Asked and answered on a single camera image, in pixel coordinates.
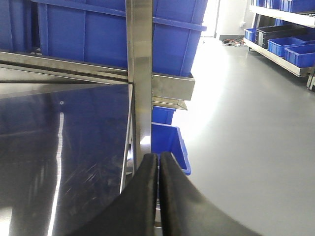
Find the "gray floor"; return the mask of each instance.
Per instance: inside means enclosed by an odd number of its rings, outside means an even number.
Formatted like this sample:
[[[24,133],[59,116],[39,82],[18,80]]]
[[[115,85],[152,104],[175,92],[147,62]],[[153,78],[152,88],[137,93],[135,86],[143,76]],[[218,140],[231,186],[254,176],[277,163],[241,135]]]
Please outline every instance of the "gray floor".
[[[177,111],[195,186],[264,236],[315,235],[315,92],[247,47],[201,43]]]

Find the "white wall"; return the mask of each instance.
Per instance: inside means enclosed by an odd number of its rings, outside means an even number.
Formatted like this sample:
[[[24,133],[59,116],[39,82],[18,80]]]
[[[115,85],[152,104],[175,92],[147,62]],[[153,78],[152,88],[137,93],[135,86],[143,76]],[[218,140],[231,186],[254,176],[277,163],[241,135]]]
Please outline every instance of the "white wall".
[[[220,35],[244,35],[244,29],[252,26],[253,13],[249,6],[251,0],[221,0],[217,28]]]

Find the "shelf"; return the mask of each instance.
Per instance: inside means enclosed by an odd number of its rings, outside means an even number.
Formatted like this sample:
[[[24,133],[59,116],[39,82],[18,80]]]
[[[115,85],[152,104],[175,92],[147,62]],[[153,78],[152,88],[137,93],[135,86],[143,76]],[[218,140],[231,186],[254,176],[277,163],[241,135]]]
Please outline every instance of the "shelf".
[[[0,51],[0,83],[128,83],[128,71],[99,64]],[[152,96],[190,101],[195,79],[153,73]]]
[[[250,10],[253,13],[257,13],[259,15],[269,16],[285,21],[289,21],[292,23],[296,23],[303,26],[308,26],[311,28],[315,28],[315,17],[306,16],[306,13],[298,14],[286,11],[279,11],[274,9],[269,9],[260,6],[250,6]]]
[[[286,61],[285,59],[269,52],[268,50],[258,46],[257,44],[247,40],[244,38],[244,43],[249,46],[250,48],[254,49],[255,51],[259,52],[266,58],[272,60],[274,63],[278,64],[279,66],[283,67],[284,69],[290,71],[292,74],[296,75],[297,77],[304,77],[308,76],[311,73],[312,67],[309,68],[299,68],[290,62]]]

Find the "blue storage bin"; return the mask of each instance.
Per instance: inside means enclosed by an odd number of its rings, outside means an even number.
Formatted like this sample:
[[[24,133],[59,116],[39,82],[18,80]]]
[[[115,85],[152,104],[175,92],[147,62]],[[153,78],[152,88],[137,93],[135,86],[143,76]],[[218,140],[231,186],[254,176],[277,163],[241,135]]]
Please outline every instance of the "blue storage bin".
[[[265,0],[252,0],[253,6],[264,6]]]
[[[302,40],[305,44],[315,44],[315,34],[305,34],[295,36],[295,38]]]
[[[31,2],[0,0],[0,50],[28,52],[31,49]]]
[[[281,0],[265,0],[264,7],[270,9],[279,9]]]
[[[269,39],[268,51],[279,57],[285,57],[285,48],[300,45],[305,45],[305,42],[295,37]]]
[[[153,107],[152,122],[161,124],[171,124],[176,109],[166,107]]]
[[[43,55],[127,68],[124,11],[69,0],[33,1]],[[205,29],[154,17],[153,71],[189,76]]]
[[[288,12],[314,11],[315,1],[314,0],[281,0],[280,10],[288,11]]]
[[[275,26],[284,26],[290,24],[288,21],[280,20],[280,19],[275,19]]]
[[[125,0],[69,0],[120,11],[126,10]],[[153,16],[174,21],[201,24],[208,0],[155,0]]]
[[[245,30],[245,39],[248,39],[251,42],[255,42],[255,37],[256,37],[256,28]]]
[[[120,11],[126,10],[126,0],[66,0],[66,1],[79,2],[93,6],[102,6]]]
[[[172,152],[183,172],[189,176],[191,168],[188,153],[178,127],[152,123],[151,149],[153,153]]]
[[[285,59],[300,68],[313,67],[315,64],[315,44],[286,48]]]
[[[153,15],[174,21],[201,24],[208,0],[155,0]]]
[[[31,44],[40,48],[37,3],[31,3]]]

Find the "cable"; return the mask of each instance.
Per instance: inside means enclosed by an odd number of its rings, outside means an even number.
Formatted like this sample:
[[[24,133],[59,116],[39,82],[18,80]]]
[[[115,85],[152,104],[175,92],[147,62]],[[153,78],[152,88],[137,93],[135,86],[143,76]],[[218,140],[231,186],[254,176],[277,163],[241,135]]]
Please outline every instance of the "cable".
[[[242,44],[244,44],[244,41],[241,39],[241,40],[237,40],[238,37],[236,39],[226,39],[222,42],[222,44],[224,46],[234,46],[234,47],[237,47],[239,48]]]

